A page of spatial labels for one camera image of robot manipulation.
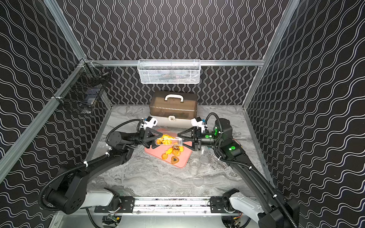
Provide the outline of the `clear cookie jar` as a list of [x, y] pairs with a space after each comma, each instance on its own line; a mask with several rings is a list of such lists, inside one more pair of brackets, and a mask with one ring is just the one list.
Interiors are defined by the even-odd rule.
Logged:
[[155, 140], [156, 145], [177, 145], [182, 146], [183, 145], [183, 139], [179, 137], [173, 137], [170, 135], [162, 135], [162, 137]]
[[196, 176], [198, 174], [199, 168], [201, 166], [201, 163], [197, 159], [193, 159], [190, 161], [190, 168], [189, 172], [192, 176]]

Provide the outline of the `orange swirl cookie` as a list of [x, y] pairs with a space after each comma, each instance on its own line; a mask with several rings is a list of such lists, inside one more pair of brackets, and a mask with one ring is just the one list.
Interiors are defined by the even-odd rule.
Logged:
[[167, 160], [167, 158], [168, 158], [168, 154], [166, 154], [166, 153], [162, 154], [161, 158], [162, 158], [163, 160]]
[[180, 156], [181, 152], [180, 151], [172, 151], [172, 154], [174, 156]]

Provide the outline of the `brown heart cookie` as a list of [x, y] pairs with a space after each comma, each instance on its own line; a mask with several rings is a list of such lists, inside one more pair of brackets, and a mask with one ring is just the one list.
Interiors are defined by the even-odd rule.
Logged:
[[178, 163], [178, 162], [179, 162], [179, 158], [178, 158], [178, 157], [173, 156], [173, 157], [171, 158], [171, 164], [176, 164], [176, 163]]

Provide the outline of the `clear cookie jar handled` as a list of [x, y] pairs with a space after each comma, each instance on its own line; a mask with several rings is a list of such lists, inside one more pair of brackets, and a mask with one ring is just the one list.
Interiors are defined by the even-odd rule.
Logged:
[[203, 155], [203, 156], [201, 156], [201, 157], [199, 158], [199, 161], [200, 161], [200, 163], [201, 163], [202, 165], [208, 165], [208, 164], [209, 164], [209, 162], [210, 162], [210, 158], [209, 158], [208, 156]]

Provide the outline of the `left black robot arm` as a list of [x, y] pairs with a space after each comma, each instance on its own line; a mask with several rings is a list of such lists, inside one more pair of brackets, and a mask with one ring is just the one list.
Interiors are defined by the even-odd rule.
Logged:
[[88, 183], [100, 174], [130, 160], [134, 150], [142, 145], [157, 148], [156, 139], [162, 133], [153, 129], [157, 120], [132, 119], [119, 124], [106, 136], [110, 147], [103, 156], [84, 161], [70, 169], [60, 169], [56, 177], [46, 183], [38, 195], [38, 205], [47, 211], [72, 214], [84, 207]]

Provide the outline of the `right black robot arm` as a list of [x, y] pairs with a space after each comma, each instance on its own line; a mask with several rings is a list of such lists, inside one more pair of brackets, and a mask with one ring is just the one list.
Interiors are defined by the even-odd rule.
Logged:
[[[208, 120], [216, 118], [214, 128], [208, 129]], [[178, 133], [183, 142], [199, 151], [203, 146], [211, 148], [219, 161], [230, 166], [254, 193], [255, 202], [238, 190], [232, 189], [222, 197], [221, 208], [227, 213], [240, 212], [246, 218], [240, 226], [251, 221], [260, 228], [297, 228], [300, 207], [295, 200], [286, 200], [279, 191], [258, 171], [247, 153], [233, 138], [233, 128], [229, 120], [220, 118], [216, 113], [209, 113], [205, 120], [192, 119], [192, 127]]]

